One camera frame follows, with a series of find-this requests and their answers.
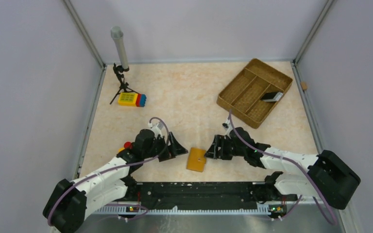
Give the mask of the yellow leather card holder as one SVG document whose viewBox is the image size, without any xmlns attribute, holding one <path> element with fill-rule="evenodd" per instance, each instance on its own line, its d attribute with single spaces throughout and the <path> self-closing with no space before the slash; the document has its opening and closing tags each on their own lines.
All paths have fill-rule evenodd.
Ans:
<svg viewBox="0 0 373 233">
<path fill-rule="evenodd" d="M 186 169 L 203 172 L 206 164 L 205 153 L 206 151 L 203 149 L 192 147 L 189 152 Z"/>
</svg>

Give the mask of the black credit card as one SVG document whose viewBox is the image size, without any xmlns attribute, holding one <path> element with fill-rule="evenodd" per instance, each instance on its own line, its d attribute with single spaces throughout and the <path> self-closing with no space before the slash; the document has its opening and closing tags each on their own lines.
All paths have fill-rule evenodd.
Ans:
<svg viewBox="0 0 373 233">
<path fill-rule="evenodd" d="M 269 92 L 269 93 L 265 93 L 262 97 L 261 97 L 261 100 L 262 101 L 277 101 L 276 100 L 276 96 L 279 94 L 279 92 Z"/>
</svg>

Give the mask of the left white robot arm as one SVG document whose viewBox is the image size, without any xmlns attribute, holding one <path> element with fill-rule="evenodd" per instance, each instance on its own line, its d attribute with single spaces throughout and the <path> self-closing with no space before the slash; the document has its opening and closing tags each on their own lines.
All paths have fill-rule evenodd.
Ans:
<svg viewBox="0 0 373 233">
<path fill-rule="evenodd" d="M 117 199 L 132 200 L 136 187 L 131 173 L 154 159 L 163 162 L 188 151 L 169 132 L 165 138 L 150 129 L 141 130 L 134 142 L 102 167 L 84 177 L 63 179 L 55 186 L 43 210 L 50 226 L 62 233 L 76 232 L 95 211 Z"/>
</svg>

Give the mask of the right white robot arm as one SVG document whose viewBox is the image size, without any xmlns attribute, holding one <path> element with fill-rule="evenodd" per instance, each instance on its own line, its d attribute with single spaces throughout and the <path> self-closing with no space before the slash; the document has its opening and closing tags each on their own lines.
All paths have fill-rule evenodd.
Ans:
<svg viewBox="0 0 373 233">
<path fill-rule="evenodd" d="M 243 157 L 251 166 L 275 172 L 265 181 L 265 193 L 271 200 L 283 195 L 320 198 L 329 206 L 343 210 L 361 183 L 361 178 L 334 152 L 302 154 L 280 150 L 255 142 L 242 127 L 228 135 L 215 135 L 206 158 L 232 160 Z"/>
</svg>

